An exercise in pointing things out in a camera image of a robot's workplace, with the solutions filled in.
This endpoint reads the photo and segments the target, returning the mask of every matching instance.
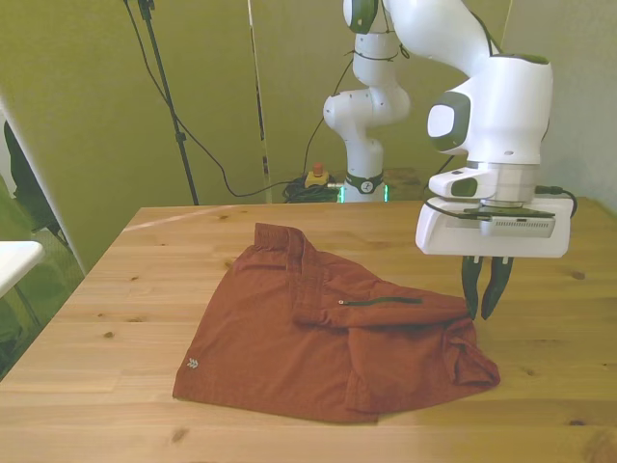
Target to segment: zipper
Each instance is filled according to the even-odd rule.
[[[378,297],[377,299],[371,299],[370,301],[338,301],[341,306],[374,306],[375,304],[382,304],[385,302],[398,302],[400,304],[422,304],[422,299],[414,299],[410,297]]]

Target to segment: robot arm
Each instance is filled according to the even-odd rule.
[[[378,4],[345,0],[345,17],[358,38]],[[429,115],[428,134],[437,150],[468,154],[468,166],[431,178],[429,187],[439,197],[420,213],[416,244],[425,254],[464,257],[471,316],[478,309],[482,261],[493,258],[482,301],[487,318],[505,289],[513,258],[558,258],[568,249],[572,202],[535,197],[552,68],[541,57],[500,53],[461,0],[383,0],[383,7],[408,50],[469,78],[446,92]]]
[[[344,11],[349,25],[351,0],[345,1]],[[384,149],[366,130],[400,122],[411,108],[409,96],[396,82],[393,58],[399,53],[399,42],[394,34],[386,34],[386,29],[385,17],[380,14],[367,24],[366,34],[356,35],[353,70],[367,89],[331,96],[324,106],[324,121],[340,135],[347,149],[344,188],[346,201],[352,203],[384,200]]]

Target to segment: pole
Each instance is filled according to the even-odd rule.
[[[142,18],[146,22],[148,28],[148,34],[152,43],[152,50],[154,51],[154,57],[156,58],[156,65],[158,66],[158,72],[161,75],[161,82],[163,84],[163,90],[165,91],[165,98],[167,99],[167,105],[170,108],[172,115],[172,121],[174,122],[175,140],[177,141],[178,148],[180,149],[180,155],[182,156],[182,163],[184,164],[184,172],[186,173],[186,179],[189,182],[189,188],[191,189],[191,196],[193,197],[193,204],[200,205],[200,200],[197,196],[195,189],[195,183],[193,181],[193,175],[191,174],[191,167],[189,165],[189,158],[186,154],[186,148],[184,142],[186,141],[186,135],[180,130],[180,126],[177,122],[177,115],[175,114],[174,103],[172,101],[172,94],[170,87],[167,83],[167,77],[165,76],[165,70],[163,69],[163,61],[161,60],[161,54],[158,51],[158,44],[156,37],[154,36],[154,29],[152,28],[152,14],[150,10],[154,10],[154,0],[138,0],[139,9],[142,13]]]

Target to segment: wood grain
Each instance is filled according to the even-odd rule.
[[[400,285],[460,295],[460,259],[414,244],[419,207],[142,209],[0,384],[0,461],[617,461],[617,220],[590,201],[568,255],[519,259],[495,315],[477,323],[502,375],[489,393],[360,426],[172,399],[255,222],[297,227]]]

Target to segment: fabric fold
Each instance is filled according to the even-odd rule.
[[[498,382],[463,299],[385,282],[317,251],[301,231],[256,224],[254,246],[212,296],[174,396],[373,422]]]

